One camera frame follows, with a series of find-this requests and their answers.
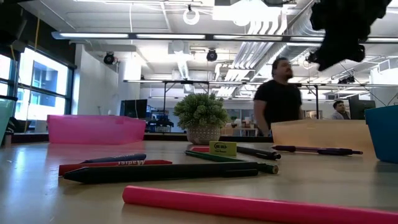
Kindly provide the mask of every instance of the cardboard box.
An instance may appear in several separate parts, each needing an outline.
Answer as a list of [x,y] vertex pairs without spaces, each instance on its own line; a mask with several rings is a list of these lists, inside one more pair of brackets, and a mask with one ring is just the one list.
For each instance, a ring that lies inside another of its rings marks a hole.
[[236,142],[210,141],[210,154],[219,156],[236,156]]
[[272,124],[275,145],[342,147],[374,155],[365,121],[306,119]]

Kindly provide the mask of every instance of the green marker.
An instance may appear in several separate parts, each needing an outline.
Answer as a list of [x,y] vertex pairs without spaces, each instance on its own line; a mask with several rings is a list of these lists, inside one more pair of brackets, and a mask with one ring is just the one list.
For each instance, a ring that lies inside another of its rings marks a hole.
[[[186,150],[185,154],[187,156],[192,156],[192,157],[196,157],[196,158],[200,158],[200,159],[204,159],[204,160],[208,160],[208,161],[214,161],[214,162],[246,162],[241,159],[234,159],[234,158],[229,158],[229,157],[224,157],[224,156],[216,156],[216,155],[212,155],[209,153],[195,152],[195,151],[190,151],[190,150]],[[266,164],[263,162],[258,162],[257,164],[258,164],[257,169],[260,172],[264,172],[267,174],[277,174],[279,171],[278,165],[270,165],[270,164]]]
[[186,150],[185,154],[187,156],[192,156],[192,157],[196,157],[199,159],[204,159],[204,160],[214,161],[214,162],[246,162],[241,159],[234,159],[234,158],[229,158],[229,157],[224,157],[224,156],[216,156],[216,155],[212,155],[209,153],[195,152],[195,151],[190,151],[190,150]]

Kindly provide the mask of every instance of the pink bin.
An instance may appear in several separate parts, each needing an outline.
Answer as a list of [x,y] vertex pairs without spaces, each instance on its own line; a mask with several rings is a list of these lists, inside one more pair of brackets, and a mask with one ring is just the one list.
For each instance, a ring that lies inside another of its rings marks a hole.
[[146,122],[125,116],[48,115],[50,143],[127,144],[144,139]]

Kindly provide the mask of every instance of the man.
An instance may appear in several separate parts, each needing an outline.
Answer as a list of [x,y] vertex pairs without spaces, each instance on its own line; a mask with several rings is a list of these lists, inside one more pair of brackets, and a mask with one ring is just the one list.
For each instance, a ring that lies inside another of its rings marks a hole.
[[254,96],[254,117],[263,135],[270,135],[271,124],[303,119],[300,90],[288,80],[293,78],[287,58],[272,63],[273,80],[262,84]]
[[344,102],[341,100],[336,101],[333,104],[333,108],[336,110],[336,112],[331,115],[332,119],[351,119],[349,113],[346,111]]

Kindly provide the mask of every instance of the potted plant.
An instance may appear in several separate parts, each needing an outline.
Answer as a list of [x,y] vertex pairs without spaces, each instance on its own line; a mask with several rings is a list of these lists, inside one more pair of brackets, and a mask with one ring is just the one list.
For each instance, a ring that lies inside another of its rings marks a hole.
[[206,93],[186,96],[175,105],[174,115],[180,118],[178,126],[187,130],[188,141],[193,144],[218,141],[220,129],[228,121],[223,99]]

